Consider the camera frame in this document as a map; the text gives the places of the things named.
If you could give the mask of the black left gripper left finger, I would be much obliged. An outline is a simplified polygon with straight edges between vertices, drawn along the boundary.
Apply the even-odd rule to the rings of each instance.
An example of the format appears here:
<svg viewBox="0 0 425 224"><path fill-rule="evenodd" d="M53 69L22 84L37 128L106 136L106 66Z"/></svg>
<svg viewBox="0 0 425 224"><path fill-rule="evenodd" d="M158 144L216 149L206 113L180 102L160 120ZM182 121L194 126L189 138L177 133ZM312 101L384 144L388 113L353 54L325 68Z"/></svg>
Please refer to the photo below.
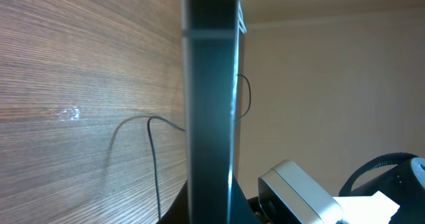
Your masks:
<svg viewBox="0 0 425 224"><path fill-rule="evenodd" d="M189 202L187 181L183 184L168 211L157 224L189 224Z"/></svg>

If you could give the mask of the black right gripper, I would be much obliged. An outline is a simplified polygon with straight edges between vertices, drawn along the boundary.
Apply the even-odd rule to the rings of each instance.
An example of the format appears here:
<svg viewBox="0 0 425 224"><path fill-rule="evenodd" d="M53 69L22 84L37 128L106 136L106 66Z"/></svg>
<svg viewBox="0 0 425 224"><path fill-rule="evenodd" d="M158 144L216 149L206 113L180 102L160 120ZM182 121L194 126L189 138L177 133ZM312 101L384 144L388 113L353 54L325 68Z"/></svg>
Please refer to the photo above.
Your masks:
<svg viewBox="0 0 425 224"><path fill-rule="evenodd" d="M254 212L256 218L259 220L259 222L261 222L262 224L270 224L270 220L268 219L268 217L263 212L260 206L258 196L247 199L247 202L251 210Z"/></svg>

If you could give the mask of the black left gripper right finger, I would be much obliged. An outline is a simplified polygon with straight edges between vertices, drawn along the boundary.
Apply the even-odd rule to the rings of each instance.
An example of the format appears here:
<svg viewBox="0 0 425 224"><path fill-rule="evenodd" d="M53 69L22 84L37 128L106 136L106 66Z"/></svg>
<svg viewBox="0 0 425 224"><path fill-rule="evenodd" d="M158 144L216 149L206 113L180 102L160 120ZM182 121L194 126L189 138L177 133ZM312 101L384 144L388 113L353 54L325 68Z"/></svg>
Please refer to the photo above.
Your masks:
<svg viewBox="0 0 425 224"><path fill-rule="evenodd" d="M230 224L261 224L251 210L236 178L232 177Z"/></svg>

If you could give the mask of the teal Galaxy smartphone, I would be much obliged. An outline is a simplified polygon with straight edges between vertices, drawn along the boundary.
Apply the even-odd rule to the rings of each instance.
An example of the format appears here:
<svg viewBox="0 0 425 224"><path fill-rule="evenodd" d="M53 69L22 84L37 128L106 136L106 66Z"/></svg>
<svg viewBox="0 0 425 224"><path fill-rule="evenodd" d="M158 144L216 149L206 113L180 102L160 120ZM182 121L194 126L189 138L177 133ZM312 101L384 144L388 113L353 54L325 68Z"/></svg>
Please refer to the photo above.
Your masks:
<svg viewBox="0 0 425 224"><path fill-rule="evenodd" d="M189 219L229 223L238 0L182 0Z"/></svg>

